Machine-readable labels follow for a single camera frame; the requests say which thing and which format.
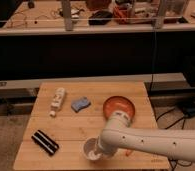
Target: wire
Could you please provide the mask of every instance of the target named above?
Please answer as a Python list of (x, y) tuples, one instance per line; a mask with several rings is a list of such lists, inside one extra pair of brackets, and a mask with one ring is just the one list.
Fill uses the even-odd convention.
[[(16, 16), (16, 15), (22, 15), (24, 18), (22, 20), (13, 20), (12, 17)], [(10, 21), (10, 26), (8, 26), (7, 28), (15, 28), (15, 27), (20, 27), (20, 26), (25, 26), (27, 27), (27, 15), (22, 13), (22, 12), (16, 12), (13, 14), (9, 21)], [(18, 24), (18, 25), (14, 25), (15, 22), (17, 21), (23, 21), (23, 23)]]
[(177, 167), (177, 160), (169, 159), (169, 164), (171, 165), (171, 171), (174, 171)]
[(184, 120), (183, 120), (182, 129), (184, 129), (185, 123), (186, 123), (186, 118), (184, 118)]
[(174, 125), (176, 125), (177, 123), (179, 123), (183, 119), (185, 119), (185, 116), (183, 116), (182, 118), (176, 120), (174, 123), (172, 123), (171, 125), (169, 125), (168, 127), (164, 128), (164, 129), (169, 129), (169, 128), (173, 127)]
[(160, 116), (158, 116), (158, 117), (156, 118), (156, 121), (158, 121), (161, 117), (163, 117), (164, 115), (166, 115), (166, 114), (172, 112), (172, 111), (175, 110), (175, 109), (176, 109), (176, 107), (174, 107), (174, 108), (172, 108), (172, 109), (170, 109), (170, 110), (168, 110), (168, 111), (166, 111), (166, 112), (160, 114)]

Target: floor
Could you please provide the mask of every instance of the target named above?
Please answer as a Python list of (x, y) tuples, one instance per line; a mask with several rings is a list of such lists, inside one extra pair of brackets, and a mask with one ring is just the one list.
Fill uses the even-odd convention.
[[(171, 109), (171, 107), (155, 108), (156, 116)], [(175, 109), (169, 114), (162, 117), (158, 125), (160, 128), (165, 128), (183, 114), (180, 110)], [(13, 163), (18, 152), (24, 130), (29, 120), (29, 114), (1, 114), (0, 110), (0, 171), (12, 171)], [(182, 123), (175, 125), (171, 129), (181, 129)], [(187, 120), (185, 129), (195, 129), (195, 118)], [(195, 171), (195, 164), (190, 167), (177, 166), (176, 171)]]

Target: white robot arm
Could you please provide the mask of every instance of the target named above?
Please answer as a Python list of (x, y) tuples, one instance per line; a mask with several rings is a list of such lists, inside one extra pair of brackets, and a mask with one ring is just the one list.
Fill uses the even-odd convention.
[(94, 145), (84, 145), (90, 160), (102, 154), (113, 156), (118, 148), (159, 154), (173, 159), (195, 162), (195, 130), (148, 130), (128, 128), (128, 114), (114, 111)]

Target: dark background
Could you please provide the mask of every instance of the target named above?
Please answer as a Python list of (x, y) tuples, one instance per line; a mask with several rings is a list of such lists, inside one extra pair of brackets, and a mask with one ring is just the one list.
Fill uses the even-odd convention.
[(183, 71), (186, 57), (195, 59), (195, 31), (5, 36), (0, 80), (173, 73)]

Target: black cable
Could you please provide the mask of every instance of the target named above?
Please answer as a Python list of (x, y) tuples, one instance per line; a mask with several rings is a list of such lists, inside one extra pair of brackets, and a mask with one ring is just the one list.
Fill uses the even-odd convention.
[(186, 118), (184, 118), (184, 120), (183, 120), (182, 129), (184, 129), (185, 123), (186, 123)]
[(183, 116), (182, 118), (176, 120), (174, 123), (172, 123), (171, 125), (169, 125), (168, 127), (164, 128), (164, 129), (169, 129), (169, 128), (173, 127), (174, 125), (176, 125), (177, 123), (179, 123), (183, 119), (185, 119), (185, 116)]
[(169, 164), (171, 166), (171, 171), (175, 171), (175, 169), (177, 167), (177, 160), (169, 159)]
[(166, 114), (172, 112), (174, 109), (176, 109), (176, 107), (174, 107), (174, 108), (172, 108), (172, 109), (170, 109), (170, 110), (168, 110), (168, 111), (166, 111), (166, 112), (160, 114), (160, 115), (156, 118), (156, 121), (158, 121), (158, 120), (159, 120), (161, 117), (163, 117), (164, 115), (166, 115)]
[(153, 59), (152, 59), (152, 74), (151, 74), (151, 82), (149, 85), (149, 92), (152, 91), (153, 88), (153, 82), (154, 82), (154, 72), (155, 72), (155, 63), (157, 59), (157, 32), (156, 28), (154, 27), (154, 51), (153, 51)]

